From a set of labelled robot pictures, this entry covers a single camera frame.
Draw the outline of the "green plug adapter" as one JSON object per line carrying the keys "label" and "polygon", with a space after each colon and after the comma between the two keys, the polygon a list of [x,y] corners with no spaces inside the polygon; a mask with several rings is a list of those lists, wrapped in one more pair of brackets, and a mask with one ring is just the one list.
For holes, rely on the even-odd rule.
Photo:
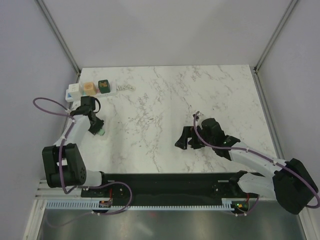
{"label": "green plug adapter", "polygon": [[97,134],[98,134],[99,136],[103,136],[103,135],[105,134],[105,130],[104,130],[103,128],[101,128],[101,129],[97,132]]}

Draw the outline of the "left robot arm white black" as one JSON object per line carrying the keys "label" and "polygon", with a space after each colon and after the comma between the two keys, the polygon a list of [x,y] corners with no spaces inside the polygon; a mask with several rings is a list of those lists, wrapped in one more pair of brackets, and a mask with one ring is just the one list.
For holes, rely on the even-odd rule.
{"label": "left robot arm white black", "polygon": [[97,117],[96,106],[101,107],[97,98],[82,96],[80,106],[63,114],[70,118],[70,123],[61,137],[52,146],[43,148],[42,160],[50,188],[61,188],[66,194],[76,187],[92,188],[99,197],[109,193],[110,185],[102,180],[103,173],[87,170],[79,150],[87,132],[94,136],[105,134],[104,121]]}

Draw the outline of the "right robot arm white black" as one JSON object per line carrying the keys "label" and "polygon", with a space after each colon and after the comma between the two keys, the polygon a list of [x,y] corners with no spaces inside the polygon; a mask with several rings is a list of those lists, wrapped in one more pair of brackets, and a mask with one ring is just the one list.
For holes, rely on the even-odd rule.
{"label": "right robot arm white black", "polygon": [[229,181],[229,191],[235,197],[244,193],[275,199],[287,212],[297,215],[304,208],[318,209],[312,199],[319,199],[319,189],[303,163],[295,158],[287,161],[263,154],[225,134],[214,118],[193,115],[193,124],[184,126],[175,147],[194,150],[210,147],[218,156],[245,165],[256,171],[239,171]]}

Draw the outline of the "orange cube plug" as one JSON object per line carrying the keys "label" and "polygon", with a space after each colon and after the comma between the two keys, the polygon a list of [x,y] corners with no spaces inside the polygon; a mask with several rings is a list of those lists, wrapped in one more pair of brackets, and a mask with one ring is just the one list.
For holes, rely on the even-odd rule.
{"label": "orange cube plug", "polygon": [[85,82],[83,91],[87,96],[95,96],[97,94],[97,89],[93,82]]}

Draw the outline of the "dark green cube plug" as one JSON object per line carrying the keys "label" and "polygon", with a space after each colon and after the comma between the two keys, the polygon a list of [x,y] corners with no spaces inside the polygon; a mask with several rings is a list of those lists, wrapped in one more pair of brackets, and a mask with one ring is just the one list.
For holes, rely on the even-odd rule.
{"label": "dark green cube plug", "polygon": [[110,83],[107,79],[98,81],[98,89],[101,94],[107,94],[111,92]]}

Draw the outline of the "white cube plug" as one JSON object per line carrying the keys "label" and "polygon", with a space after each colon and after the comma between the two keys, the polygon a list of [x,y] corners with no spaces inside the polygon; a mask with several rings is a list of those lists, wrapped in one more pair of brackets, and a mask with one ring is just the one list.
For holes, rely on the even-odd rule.
{"label": "white cube plug", "polygon": [[81,98],[83,91],[79,83],[73,83],[68,86],[68,93],[75,100]]}

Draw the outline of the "long white power strip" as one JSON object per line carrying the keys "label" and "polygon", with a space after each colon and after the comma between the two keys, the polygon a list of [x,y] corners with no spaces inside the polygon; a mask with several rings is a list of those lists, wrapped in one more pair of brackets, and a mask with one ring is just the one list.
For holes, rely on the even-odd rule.
{"label": "long white power strip", "polygon": [[[96,95],[94,95],[95,98],[97,99],[100,99],[100,98],[105,98],[105,97],[112,97],[112,96],[115,96],[117,94],[117,91],[116,90],[111,90],[111,92],[109,93],[100,93],[98,92]],[[68,103],[72,103],[72,102],[76,102],[76,101],[79,101],[80,98],[73,98],[70,93],[69,93],[69,90],[67,89],[65,91],[65,101],[68,102]]]}

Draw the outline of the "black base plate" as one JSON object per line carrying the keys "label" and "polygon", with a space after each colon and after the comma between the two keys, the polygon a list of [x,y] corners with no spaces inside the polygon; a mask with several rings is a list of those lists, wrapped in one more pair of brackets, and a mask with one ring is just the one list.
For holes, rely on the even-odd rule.
{"label": "black base plate", "polygon": [[229,180],[234,173],[108,173],[102,184],[115,182],[101,189],[82,190],[83,198],[112,198],[126,205],[159,204],[219,204],[222,199],[256,198],[232,187]]}

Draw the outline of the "aluminium rail profile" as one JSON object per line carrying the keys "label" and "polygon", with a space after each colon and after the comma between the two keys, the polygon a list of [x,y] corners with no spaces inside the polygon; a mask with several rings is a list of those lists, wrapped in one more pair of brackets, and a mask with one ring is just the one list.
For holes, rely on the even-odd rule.
{"label": "aluminium rail profile", "polygon": [[71,193],[65,194],[62,188],[51,188],[47,181],[42,179],[37,187],[35,198],[42,200],[77,200],[81,198],[81,192],[82,190],[77,188]]}

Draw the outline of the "left aluminium frame post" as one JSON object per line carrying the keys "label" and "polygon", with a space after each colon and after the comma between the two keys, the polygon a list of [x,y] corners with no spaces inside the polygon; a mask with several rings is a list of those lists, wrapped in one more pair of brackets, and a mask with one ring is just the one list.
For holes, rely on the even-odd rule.
{"label": "left aluminium frame post", "polygon": [[81,75],[81,69],[79,65],[77,64],[67,42],[65,41],[60,29],[58,28],[58,25],[56,24],[56,21],[54,20],[52,14],[50,13],[49,8],[47,7],[44,0],[35,0],[34,1],[37,6],[39,7],[39,10],[41,11],[44,19],[46,20],[50,30],[52,31],[53,35],[55,36],[56,40],[58,41],[60,47],[62,48],[66,58],[68,59],[69,63],[71,64],[75,74],[77,77]]}

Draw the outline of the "aluminium frame post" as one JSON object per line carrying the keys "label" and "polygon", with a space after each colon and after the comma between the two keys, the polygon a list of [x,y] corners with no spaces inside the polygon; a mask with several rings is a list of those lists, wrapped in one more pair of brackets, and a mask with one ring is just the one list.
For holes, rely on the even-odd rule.
{"label": "aluminium frame post", "polygon": [[54,20],[52,14],[50,13],[49,8],[47,7],[44,0],[35,0],[34,1],[37,6],[39,7],[39,10],[41,11],[44,19],[46,20],[50,30],[52,31],[53,35],[55,36],[56,40],[58,41],[60,47],[62,48],[66,58],[68,59],[69,63],[71,64],[75,74],[77,77],[81,75],[81,69],[79,65],[77,64],[67,42],[65,41],[60,29],[58,28],[58,25],[56,24],[56,21]]}
{"label": "aluminium frame post", "polygon": [[292,13],[294,12],[295,8],[297,7],[297,5],[299,4],[299,0],[291,0],[288,4],[288,6],[286,7],[282,17],[280,18],[279,22],[277,23],[276,28],[274,29],[271,37],[269,38],[265,48],[263,49],[257,63],[255,64],[255,66],[252,68],[253,72],[257,75],[259,70],[261,69],[263,63],[265,62],[267,56],[269,55],[272,47],[274,46],[274,44],[276,43],[278,37],[280,36],[283,28],[285,27],[285,25],[287,24],[289,18],[291,17]]}

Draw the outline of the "right aluminium frame post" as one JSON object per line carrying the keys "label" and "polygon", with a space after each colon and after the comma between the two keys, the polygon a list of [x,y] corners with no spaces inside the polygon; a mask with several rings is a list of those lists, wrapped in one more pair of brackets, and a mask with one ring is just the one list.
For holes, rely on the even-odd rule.
{"label": "right aluminium frame post", "polygon": [[291,0],[288,4],[288,6],[286,7],[282,17],[280,18],[279,22],[277,23],[276,28],[274,29],[271,37],[269,38],[265,48],[263,49],[257,63],[255,64],[255,66],[252,68],[253,72],[257,75],[259,70],[261,69],[263,63],[265,62],[267,56],[269,55],[272,47],[274,46],[274,44],[276,43],[278,37],[280,36],[283,28],[285,27],[285,25],[287,24],[289,18],[291,17],[292,13],[294,12],[295,8],[297,7],[297,5],[299,4],[299,0]]}

